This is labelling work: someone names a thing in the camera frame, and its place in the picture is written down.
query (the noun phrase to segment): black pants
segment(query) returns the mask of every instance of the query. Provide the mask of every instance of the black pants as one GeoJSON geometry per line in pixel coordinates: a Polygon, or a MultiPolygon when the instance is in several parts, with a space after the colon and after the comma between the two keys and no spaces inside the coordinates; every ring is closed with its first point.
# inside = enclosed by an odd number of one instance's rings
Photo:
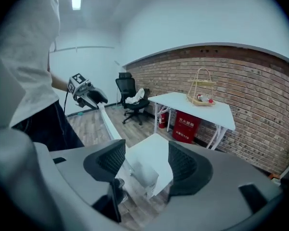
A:
{"type": "Polygon", "coordinates": [[[84,146],[68,123],[59,101],[13,128],[26,133],[33,142],[45,144],[50,152],[84,146]]]}

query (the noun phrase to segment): black cable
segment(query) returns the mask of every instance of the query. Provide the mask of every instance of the black cable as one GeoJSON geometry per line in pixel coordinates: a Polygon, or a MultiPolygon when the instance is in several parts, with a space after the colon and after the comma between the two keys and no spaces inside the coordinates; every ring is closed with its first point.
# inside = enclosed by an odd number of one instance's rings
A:
{"type": "Polygon", "coordinates": [[[66,100],[64,101],[64,115],[66,114],[66,100]]]}

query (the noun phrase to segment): white t-shirt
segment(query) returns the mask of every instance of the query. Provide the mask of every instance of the white t-shirt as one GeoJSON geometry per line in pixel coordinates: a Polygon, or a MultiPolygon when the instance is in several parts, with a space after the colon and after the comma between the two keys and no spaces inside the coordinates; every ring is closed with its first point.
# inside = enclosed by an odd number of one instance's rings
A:
{"type": "Polygon", "coordinates": [[[18,0],[0,27],[0,59],[26,91],[11,127],[59,99],[47,71],[59,29],[58,0],[18,0]]]}

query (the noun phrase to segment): white table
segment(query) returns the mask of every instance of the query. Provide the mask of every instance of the white table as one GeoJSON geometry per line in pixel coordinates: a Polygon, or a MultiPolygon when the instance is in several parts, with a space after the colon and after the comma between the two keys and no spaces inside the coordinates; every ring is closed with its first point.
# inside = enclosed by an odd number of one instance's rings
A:
{"type": "Polygon", "coordinates": [[[227,129],[235,130],[235,122],[230,110],[229,105],[221,102],[216,102],[214,106],[195,106],[189,102],[186,98],[186,94],[179,92],[171,92],[155,97],[150,97],[149,101],[155,103],[155,123],[154,123],[154,133],[157,132],[157,122],[158,116],[169,111],[169,120],[167,132],[169,131],[171,110],[178,110],[184,113],[190,114],[192,116],[199,117],[203,120],[212,122],[216,126],[216,131],[210,140],[207,148],[210,147],[213,140],[216,138],[215,144],[212,146],[212,150],[215,150],[217,145],[221,142],[223,136],[225,135],[227,129]]]}
{"type": "Polygon", "coordinates": [[[158,134],[151,135],[126,151],[125,158],[132,167],[137,166],[138,162],[143,166],[141,174],[144,178],[156,177],[150,168],[158,173],[153,195],[158,195],[173,179],[168,153],[168,140],[158,134]]]}

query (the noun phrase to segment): red box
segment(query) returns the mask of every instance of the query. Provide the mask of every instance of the red box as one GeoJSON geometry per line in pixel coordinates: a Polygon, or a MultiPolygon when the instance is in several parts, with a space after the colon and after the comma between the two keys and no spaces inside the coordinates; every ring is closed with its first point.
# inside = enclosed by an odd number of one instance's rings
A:
{"type": "Polygon", "coordinates": [[[201,119],[181,111],[177,111],[172,137],[184,143],[191,144],[198,131],[201,119]]]}

